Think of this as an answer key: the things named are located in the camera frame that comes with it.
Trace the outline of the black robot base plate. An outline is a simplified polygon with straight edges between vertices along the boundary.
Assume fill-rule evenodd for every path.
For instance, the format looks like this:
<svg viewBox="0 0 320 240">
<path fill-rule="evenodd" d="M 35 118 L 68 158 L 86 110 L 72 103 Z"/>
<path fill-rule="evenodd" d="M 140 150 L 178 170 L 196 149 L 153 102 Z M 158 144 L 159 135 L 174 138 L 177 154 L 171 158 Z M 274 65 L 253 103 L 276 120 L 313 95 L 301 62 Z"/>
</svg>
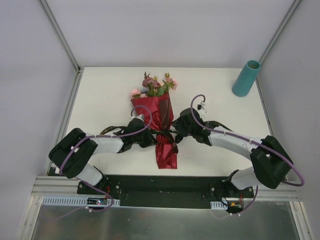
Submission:
<svg viewBox="0 0 320 240">
<path fill-rule="evenodd" d="M 225 176 L 145 176 L 107 175 L 95 189 L 79 182 L 79 195 L 99 195 L 100 191 L 120 201 L 122 207 L 209 209 L 225 198 L 251 199 L 251 187 L 224 188 Z"/>
</svg>

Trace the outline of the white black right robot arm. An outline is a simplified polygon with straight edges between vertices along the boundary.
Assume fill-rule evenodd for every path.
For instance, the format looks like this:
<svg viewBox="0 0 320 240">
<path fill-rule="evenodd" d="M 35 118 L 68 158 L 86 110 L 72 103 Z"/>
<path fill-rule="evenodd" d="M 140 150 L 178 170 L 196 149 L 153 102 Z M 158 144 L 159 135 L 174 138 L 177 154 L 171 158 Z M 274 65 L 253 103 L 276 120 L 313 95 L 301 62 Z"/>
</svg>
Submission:
<svg viewBox="0 0 320 240">
<path fill-rule="evenodd" d="M 230 197 L 237 197 L 243 189 L 254 185 L 276 189 L 291 170 L 287 162 L 270 151 L 290 159 L 273 136 L 250 139 L 217 121 L 203 121 L 197 110 L 189 108 L 183 110 L 171 125 L 178 132 L 178 141 L 191 136 L 201 144 L 229 150 L 251 161 L 251 167 L 237 169 L 227 178 L 225 192 Z"/>
</svg>

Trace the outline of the black ribbon gold lettering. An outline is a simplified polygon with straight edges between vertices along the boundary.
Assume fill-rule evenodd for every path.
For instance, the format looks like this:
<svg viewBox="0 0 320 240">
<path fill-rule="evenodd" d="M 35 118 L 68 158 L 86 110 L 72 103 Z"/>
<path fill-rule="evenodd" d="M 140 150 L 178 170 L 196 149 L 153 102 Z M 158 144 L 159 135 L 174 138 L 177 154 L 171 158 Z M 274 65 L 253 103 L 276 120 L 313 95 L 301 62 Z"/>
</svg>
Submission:
<svg viewBox="0 0 320 240">
<path fill-rule="evenodd" d="M 109 132 L 114 131 L 115 129 L 119 129 L 118 132 L 115 133 L 115 135 L 122 135 L 125 134 L 124 131 L 127 127 L 126 126 L 109 126 L 105 128 L 100 134 L 105 135 Z M 173 124 L 174 130 L 155 130 L 155 129 L 149 129 L 149 132 L 151 134 L 156 135 L 166 135 L 166 134 L 176 134 L 175 141 L 176 143 L 179 143 L 182 141 L 183 138 L 192 136 L 196 140 L 200 140 L 202 143 L 205 141 L 204 137 L 210 133 L 209 130 L 205 128 L 201 128 L 197 123 L 195 125 L 192 125 L 190 129 L 187 128 L 186 123 L 174 123 Z"/>
</svg>

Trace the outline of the red flower bouquet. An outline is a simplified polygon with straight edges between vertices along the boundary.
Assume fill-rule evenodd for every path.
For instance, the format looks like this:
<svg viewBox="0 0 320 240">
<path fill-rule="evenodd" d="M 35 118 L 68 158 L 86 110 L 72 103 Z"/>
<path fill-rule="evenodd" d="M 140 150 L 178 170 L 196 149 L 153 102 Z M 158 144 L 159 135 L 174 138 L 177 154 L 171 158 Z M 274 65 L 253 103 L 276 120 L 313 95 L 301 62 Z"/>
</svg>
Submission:
<svg viewBox="0 0 320 240">
<path fill-rule="evenodd" d="M 170 99 L 170 90 L 176 90 L 177 81 L 165 73 L 161 81 L 157 76 L 151 77 L 145 73 L 142 81 L 143 89 L 134 89 L 131 93 L 131 103 L 137 115 L 144 115 L 146 123 L 151 122 L 150 129 L 171 130 L 174 113 Z M 156 135 L 158 144 L 155 146 L 156 163 L 159 169 L 178 168 L 178 146 L 172 133 Z"/>
</svg>

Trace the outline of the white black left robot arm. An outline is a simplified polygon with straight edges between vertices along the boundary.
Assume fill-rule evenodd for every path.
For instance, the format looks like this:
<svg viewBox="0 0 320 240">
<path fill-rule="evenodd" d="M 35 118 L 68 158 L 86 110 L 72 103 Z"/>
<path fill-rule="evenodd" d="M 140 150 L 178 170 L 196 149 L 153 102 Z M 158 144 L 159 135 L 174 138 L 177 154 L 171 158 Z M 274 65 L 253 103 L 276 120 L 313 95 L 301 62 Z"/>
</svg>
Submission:
<svg viewBox="0 0 320 240">
<path fill-rule="evenodd" d="M 49 152 L 48 158 L 60 175 L 87 183 L 89 190 L 99 195 L 105 191 L 106 183 L 103 173 L 89 164 L 90 158 L 102 153 L 124 153 L 134 144 L 141 148 L 158 144 L 152 131 L 137 117 L 127 126 L 109 126 L 96 136 L 74 128 Z"/>
</svg>

